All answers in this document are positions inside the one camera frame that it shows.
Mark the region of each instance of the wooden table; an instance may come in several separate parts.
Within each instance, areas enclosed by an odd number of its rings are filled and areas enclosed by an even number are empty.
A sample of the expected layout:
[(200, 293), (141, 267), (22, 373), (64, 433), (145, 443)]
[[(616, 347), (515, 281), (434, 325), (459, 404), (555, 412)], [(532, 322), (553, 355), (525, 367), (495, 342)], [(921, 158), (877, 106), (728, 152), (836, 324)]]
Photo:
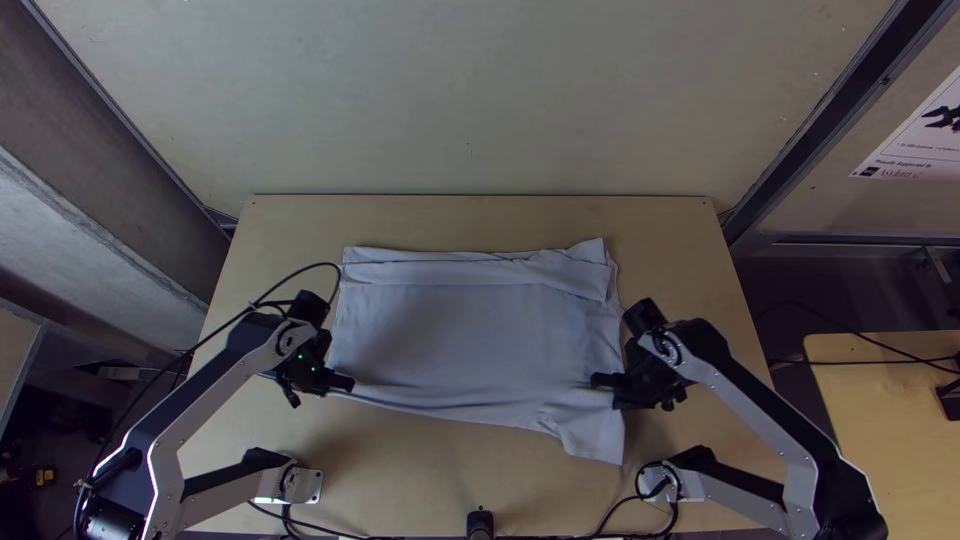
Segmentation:
[[(960, 350), (960, 331), (868, 335), (921, 358)], [(851, 334), (810, 335), (804, 349), (816, 362), (904, 359)], [(890, 538), (954, 538), (960, 422), (946, 419), (934, 390), (958, 375), (909, 364), (813, 366), (813, 372), (840, 449), (870, 479)]]
[[(620, 265), (621, 301), (653, 297), (668, 318), (705, 317), (734, 354), (769, 383), (756, 333), (710, 202), (696, 197), (255, 196), (244, 206), (204, 334), (289, 272), (341, 260), (346, 246), (426, 251), (522, 251), (603, 237)], [(282, 287), (326, 296), (318, 270)], [(222, 347), (197, 355), (196, 371)], [(320, 504), (295, 518), (348, 532), (462, 536), (467, 512), (495, 513), (498, 534), (591, 532), (612, 502), (633, 490), (636, 469), (696, 444), (731, 465), (782, 481), (784, 467), (703, 388), (672, 413), (626, 415), (622, 468), (568, 456), (548, 435), (425, 418), (339, 398), (291, 410), (279, 389), (251, 380), (181, 450), (185, 472), (239, 459), (254, 446), (286, 451), (324, 471)], [(611, 519), (613, 531), (653, 531), (665, 508), (641, 502)], [(712, 503), (685, 504), (677, 530), (755, 527)], [(278, 533), (280, 525), (240, 506), (195, 527)]]

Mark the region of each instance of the metal frame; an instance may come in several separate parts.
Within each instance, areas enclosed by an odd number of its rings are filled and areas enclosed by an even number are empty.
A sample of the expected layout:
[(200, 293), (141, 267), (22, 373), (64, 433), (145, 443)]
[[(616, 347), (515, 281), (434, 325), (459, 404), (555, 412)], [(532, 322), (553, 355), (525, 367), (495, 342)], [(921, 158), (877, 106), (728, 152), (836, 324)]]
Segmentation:
[(800, 129), (723, 223), (734, 256), (763, 247), (756, 227), (860, 119), (960, 7), (957, 0), (898, 0)]

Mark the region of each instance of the paper sign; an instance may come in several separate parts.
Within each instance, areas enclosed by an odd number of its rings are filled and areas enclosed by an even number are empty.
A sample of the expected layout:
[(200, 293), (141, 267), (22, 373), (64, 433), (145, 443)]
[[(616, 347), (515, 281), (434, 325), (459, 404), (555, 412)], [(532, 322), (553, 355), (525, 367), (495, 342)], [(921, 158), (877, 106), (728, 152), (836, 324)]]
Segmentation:
[(960, 67), (850, 176), (960, 181)]

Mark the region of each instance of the beige wall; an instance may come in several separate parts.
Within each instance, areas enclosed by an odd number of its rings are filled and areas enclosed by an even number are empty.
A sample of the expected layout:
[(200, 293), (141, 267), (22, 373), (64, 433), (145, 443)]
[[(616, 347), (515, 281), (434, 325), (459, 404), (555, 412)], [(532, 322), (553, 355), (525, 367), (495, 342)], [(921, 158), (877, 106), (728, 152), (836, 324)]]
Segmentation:
[(37, 4), (208, 205), (743, 195), (891, 0)]

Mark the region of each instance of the floor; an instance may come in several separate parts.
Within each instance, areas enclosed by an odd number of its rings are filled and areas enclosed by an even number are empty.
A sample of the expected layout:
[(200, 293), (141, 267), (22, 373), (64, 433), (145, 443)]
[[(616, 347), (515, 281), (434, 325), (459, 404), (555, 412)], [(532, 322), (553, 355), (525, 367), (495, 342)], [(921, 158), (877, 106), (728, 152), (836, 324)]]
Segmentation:
[[(934, 279), (936, 275), (916, 258), (758, 258), (737, 265), (744, 295), (756, 318), (757, 332), (769, 359), (802, 353), (803, 336), (836, 332), (832, 322), (812, 316), (785, 300), (804, 304), (860, 331), (920, 330), (957, 328), (957, 319), (947, 314), (949, 305)], [(797, 408), (832, 433), (812, 374), (804, 366), (773, 372), (776, 389)], [(68, 438), (51, 440), (44, 452), (70, 445), (76, 456), (89, 459), (89, 444)], [(56, 500), (40, 501), (40, 515), (57, 516), (41, 524), (43, 538), (49, 539), (63, 527), (72, 495), (68, 485)], [(254, 535), (184, 533), (183, 540), (249, 540)], [(767, 530), (678, 533), (679, 540), (761, 540), (782, 536)]]

